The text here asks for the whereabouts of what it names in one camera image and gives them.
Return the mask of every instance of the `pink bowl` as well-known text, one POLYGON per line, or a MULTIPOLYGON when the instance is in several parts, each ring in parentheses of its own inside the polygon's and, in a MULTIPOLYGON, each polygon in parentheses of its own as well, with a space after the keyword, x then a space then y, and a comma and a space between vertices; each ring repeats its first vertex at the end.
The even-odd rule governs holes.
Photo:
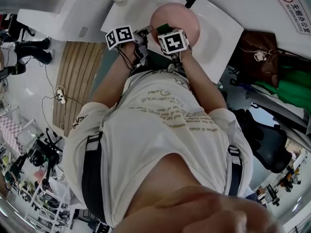
POLYGON ((196 14, 180 3, 167 3, 157 8, 151 17, 150 24, 154 30, 151 32, 154 40, 159 44, 156 29, 168 23, 172 28, 183 29, 189 40, 190 46, 194 46, 200 36, 200 23, 196 14))

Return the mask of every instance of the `sink basin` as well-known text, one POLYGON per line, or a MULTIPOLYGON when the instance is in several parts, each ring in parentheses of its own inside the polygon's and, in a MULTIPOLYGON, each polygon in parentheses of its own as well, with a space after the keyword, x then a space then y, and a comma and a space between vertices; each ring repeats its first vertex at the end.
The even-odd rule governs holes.
MULTIPOLYGON (((131 25, 133 30, 150 25, 154 11, 166 4, 186 0, 128 0, 119 7, 114 4, 102 26, 102 31, 131 25)), ((239 41, 243 28, 221 9, 207 0, 197 0, 190 8, 200 22, 200 37, 192 49, 192 54, 200 63, 209 78, 217 83, 239 41)), ((148 36, 148 49, 162 54, 160 46, 151 34, 148 36)))

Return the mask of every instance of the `extension cord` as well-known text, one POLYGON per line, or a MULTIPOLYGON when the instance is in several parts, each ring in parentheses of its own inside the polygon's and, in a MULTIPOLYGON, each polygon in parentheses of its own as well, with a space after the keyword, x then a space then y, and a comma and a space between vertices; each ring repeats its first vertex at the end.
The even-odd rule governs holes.
POLYGON ((64 93, 61 89, 57 89, 56 90, 56 97, 57 97, 57 101, 64 104, 66 103, 66 99, 65 99, 65 96, 64 96, 64 93))

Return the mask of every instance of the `white floor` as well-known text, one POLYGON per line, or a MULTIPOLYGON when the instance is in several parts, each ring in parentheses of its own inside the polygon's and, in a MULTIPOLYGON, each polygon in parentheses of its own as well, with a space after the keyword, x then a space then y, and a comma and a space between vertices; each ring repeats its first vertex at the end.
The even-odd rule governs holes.
MULTIPOLYGON (((35 37, 27 34, 25 40, 38 41, 44 38, 45 35, 36 32, 35 37)), ((54 89, 65 44, 66 42, 51 40, 49 50, 54 49, 55 52, 52 62, 46 66, 46 72, 54 89)), ((40 65, 42 64, 37 60, 31 59, 27 63, 27 71, 25 73, 10 75, 7 78, 9 85, 5 98, 10 105, 19 106, 18 112, 26 121, 34 118, 35 125, 39 128, 39 131, 44 132, 48 125, 43 116, 41 103, 45 96, 53 98, 53 89, 46 77, 45 67, 40 65)), ((62 130, 52 124, 53 99, 45 98, 43 100, 43 110, 46 120, 52 129, 58 135, 63 136, 62 130)))

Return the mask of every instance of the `white t-shirt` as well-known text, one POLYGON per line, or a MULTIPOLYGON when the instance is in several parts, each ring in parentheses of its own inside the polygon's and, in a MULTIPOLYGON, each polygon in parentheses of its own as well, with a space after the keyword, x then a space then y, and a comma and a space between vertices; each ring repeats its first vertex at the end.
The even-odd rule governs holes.
POLYGON ((231 156, 227 149, 229 144, 238 147, 243 161, 238 196, 243 196, 252 177, 253 154, 232 112, 217 109, 206 114, 188 80, 174 72, 137 74, 128 86, 116 110, 100 103, 86 104, 66 141, 64 172, 81 203, 86 140, 99 130, 103 131, 104 214, 112 227, 122 221, 147 174, 170 153, 178 153, 202 185, 228 194, 231 168, 227 159, 231 156))
POLYGON ((15 43, 14 42, 3 42, 1 51, 3 54, 3 63, 4 67, 12 67, 17 63, 17 55, 15 53, 15 43))

